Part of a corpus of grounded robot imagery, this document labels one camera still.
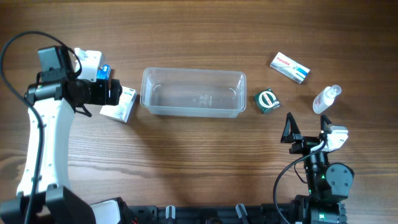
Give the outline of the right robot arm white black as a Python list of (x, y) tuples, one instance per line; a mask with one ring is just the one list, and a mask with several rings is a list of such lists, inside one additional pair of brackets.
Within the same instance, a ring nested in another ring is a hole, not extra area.
[[(291, 162), (277, 176), (273, 188), (273, 202), (282, 223), (343, 224), (348, 222), (342, 203), (349, 196), (354, 171), (347, 165), (328, 160), (328, 155), (341, 148), (348, 139), (348, 129), (332, 124), (326, 115), (320, 116), (317, 137), (301, 134), (292, 113), (287, 113), (281, 143), (291, 145), (290, 154), (300, 158)], [(288, 211), (283, 213), (277, 203), (277, 186), (281, 177), (296, 164), (303, 162), (308, 195), (296, 195)]]

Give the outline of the white medicine box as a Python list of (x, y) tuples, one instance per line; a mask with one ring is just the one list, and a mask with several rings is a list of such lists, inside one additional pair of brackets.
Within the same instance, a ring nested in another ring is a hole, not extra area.
[(126, 123), (132, 111), (136, 96), (137, 92), (135, 89), (124, 86), (119, 98), (119, 104), (116, 106), (103, 106), (99, 113), (107, 118)]

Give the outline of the green balm tin box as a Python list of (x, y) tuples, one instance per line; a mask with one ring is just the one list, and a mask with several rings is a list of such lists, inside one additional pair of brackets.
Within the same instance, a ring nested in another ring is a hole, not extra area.
[(253, 99), (262, 114), (266, 114), (280, 106), (280, 101), (271, 88), (256, 93)]

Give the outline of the small clear spray bottle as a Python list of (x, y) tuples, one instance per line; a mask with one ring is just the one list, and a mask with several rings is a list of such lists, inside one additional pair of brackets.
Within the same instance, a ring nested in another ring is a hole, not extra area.
[(327, 86), (313, 101), (313, 111), (321, 114), (330, 107), (335, 98), (341, 94), (342, 89), (339, 85)]

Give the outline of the blue lozenge box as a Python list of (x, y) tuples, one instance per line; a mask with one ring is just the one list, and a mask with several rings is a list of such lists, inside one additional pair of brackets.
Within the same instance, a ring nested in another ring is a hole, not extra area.
[(97, 70), (96, 78), (100, 80), (109, 80), (111, 75), (111, 67), (109, 65), (103, 65), (102, 68)]

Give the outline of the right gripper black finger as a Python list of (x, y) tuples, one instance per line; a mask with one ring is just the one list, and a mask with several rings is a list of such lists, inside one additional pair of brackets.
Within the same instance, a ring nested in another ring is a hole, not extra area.
[(331, 132), (331, 125), (332, 122), (328, 119), (327, 115), (322, 114), (320, 116), (320, 124), (321, 124), (321, 131), (323, 133), (330, 133)]
[(285, 128), (280, 139), (281, 143), (293, 143), (301, 140), (301, 132), (291, 112), (287, 113)]

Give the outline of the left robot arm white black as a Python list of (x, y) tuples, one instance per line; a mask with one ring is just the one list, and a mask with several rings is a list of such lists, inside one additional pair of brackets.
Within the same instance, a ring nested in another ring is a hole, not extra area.
[(123, 91), (119, 80), (100, 79), (100, 51), (51, 46), (39, 49), (41, 72), (25, 99), (30, 137), (27, 162), (17, 197), (1, 204), (4, 223), (123, 223), (127, 206), (119, 199), (87, 204), (70, 189), (68, 141), (76, 113), (90, 116), (92, 105), (117, 105)]

